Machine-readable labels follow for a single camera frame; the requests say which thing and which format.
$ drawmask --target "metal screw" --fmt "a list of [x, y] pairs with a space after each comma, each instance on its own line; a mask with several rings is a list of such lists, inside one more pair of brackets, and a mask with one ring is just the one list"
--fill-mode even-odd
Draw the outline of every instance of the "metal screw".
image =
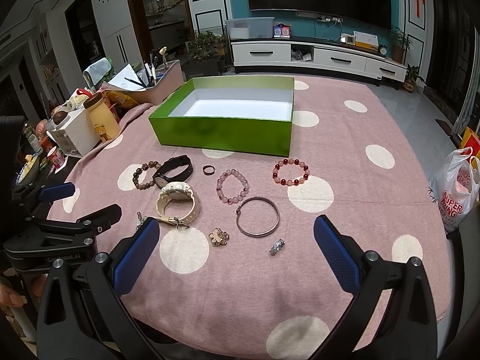
[[418, 257], [412, 257], [410, 258], [410, 261], [415, 266], [420, 266], [422, 264], [422, 261]]
[[378, 253], [373, 250], [369, 250], [368, 252], [365, 253], [365, 256], [369, 261], [377, 261], [378, 260]]
[[53, 267], [54, 268], [60, 268], [61, 266], [63, 266], [63, 259], [56, 259], [53, 262]]
[[106, 254], [106, 253], [99, 253], [95, 256], [95, 261], [97, 263], [104, 263], [105, 261], [107, 261], [108, 257], [109, 257], [109, 255]]

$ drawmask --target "watch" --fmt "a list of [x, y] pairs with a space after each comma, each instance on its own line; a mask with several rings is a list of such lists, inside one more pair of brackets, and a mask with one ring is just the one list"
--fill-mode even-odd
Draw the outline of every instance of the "watch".
[[[181, 173], [175, 176], [169, 177], [166, 175], [169, 171], [188, 165]], [[180, 157], [172, 157], [165, 161], [163, 165], [153, 175], [153, 182], [159, 188], [163, 188], [168, 183], [173, 181], [187, 181], [191, 174], [194, 172], [194, 167], [191, 164], [191, 159], [187, 155], [181, 155]]]
[[[182, 218], [165, 215], [165, 208], [167, 205], [169, 205], [172, 199], [191, 200], [193, 203], [191, 210]], [[160, 218], [156, 219], [159, 221], [177, 226], [187, 225], [198, 216], [198, 213], [200, 212], [200, 200], [190, 185], [183, 181], [174, 181], [165, 185], [160, 191], [160, 195], [158, 196], [157, 200], [157, 211], [160, 215]]]

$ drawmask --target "black watch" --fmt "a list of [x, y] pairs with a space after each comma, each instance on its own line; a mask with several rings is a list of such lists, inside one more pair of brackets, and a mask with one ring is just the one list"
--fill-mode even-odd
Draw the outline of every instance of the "black watch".
[[[169, 177], [165, 173], [178, 168], [188, 165], [188, 167], [178, 173], [175, 176]], [[194, 167], [191, 164], [191, 159], [187, 155], [181, 155], [180, 157], [172, 157], [171, 159], [165, 161], [163, 165], [155, 172], [153, 175], [153, 182], [159, 188], [163, 188], [168, 183], [172, 181], [187, 181], [191, 174], [194, 172]]]

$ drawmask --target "green plant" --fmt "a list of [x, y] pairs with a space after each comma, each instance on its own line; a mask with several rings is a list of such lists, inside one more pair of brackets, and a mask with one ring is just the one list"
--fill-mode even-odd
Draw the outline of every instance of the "green plant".
[[398, 27], [392, 26], [388, 37], [393, 46], [398, 46], [402, 49], [409, 50], [410, 46], [412, 45], [412, 39]]
[[222, 35], [212, 31], [200, 32], [197, 37], [188, 43], [188, 54], [193, 59], [207, 59], [218, 55], [216, 44], [223, 41]]
[[425, 80], [420, 77], [419, 75], [420, 66], [411, 66], [408, 64], [408, 68], [406, 69], [405, 79], [413, 81], [414, 83], [417, 82], [417, 79], [420, 79], [422, 83], [425, 83]]

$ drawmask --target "white polka dot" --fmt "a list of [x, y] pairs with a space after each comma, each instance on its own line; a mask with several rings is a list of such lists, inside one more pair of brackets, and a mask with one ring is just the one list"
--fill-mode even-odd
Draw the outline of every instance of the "white polka dot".
[[293, 87], [297, 91], [304, 91], [305, 89], [309, 88], [308, 84], [304, 83], [303, 81], [297, 81], [297, 80], [295, 80]]
[[362, 103], [359, 103], [358, 101], [346, 100], [343, 104], [345, 104], [345, 107], [350, 108], [355, 112], [363, 113], [367, 111], [366, 106], [363, 105]]
[[365, 154], [370, 161], [380, 168], [391, 169], [395, 165], [395, 159], [385, 147], [368, 145], [365, 148]]
[[74, 209], [74, 205], [80, 196], [80, 188], [75, 188], [75, 193], [68, 198], [62, 199], [63, 210], [65, 212], [71, 213], [71, 210]]
[[118, 146], [123, 141], [123, 134], [120, 134], [112, 142], [110, 142], [104, 149], [111, 149], [112, 147]]
[[306, 212], [326, 210], [334, 198], [330, 184], [312, 175], [303, 184], [288, 187], [287, 194], [294, 206]]
[[202, 149], [203, 154], [208, 158], [223, 158], [233, 154], [233, 151]]
[[267, 353], [274, 359], [308, 359], [329, 335], [320, 318], [301, 315], [280, 322], [268, 335]]
[[319, 122], [316, 114], [310, 111], [293, 111], [293, 124], [300, 127], [313, 127]]
[[419, 240], [409, 234], [398, 237], [392, 246], [392, 261], [406, 263], [412, 256], [423, 258], [423, 249]]
[[189, 274], [202, 268], [209, 252], [207, 238], [195, 227], [173, 228], [160, 242], [160, 258], [177, 274]]
[[[141, 168], [141, 163], [133, 163], [125, 169], [118, 177], [117, 185], [122, 191], [131, 191], [135, 189], [135, 184], [131, 179], [134, 177], [134, 173], [138, 168]], [[141, 184], [146, 177], [146, 171], [143, 171], [138, 175], [138, 183]]]

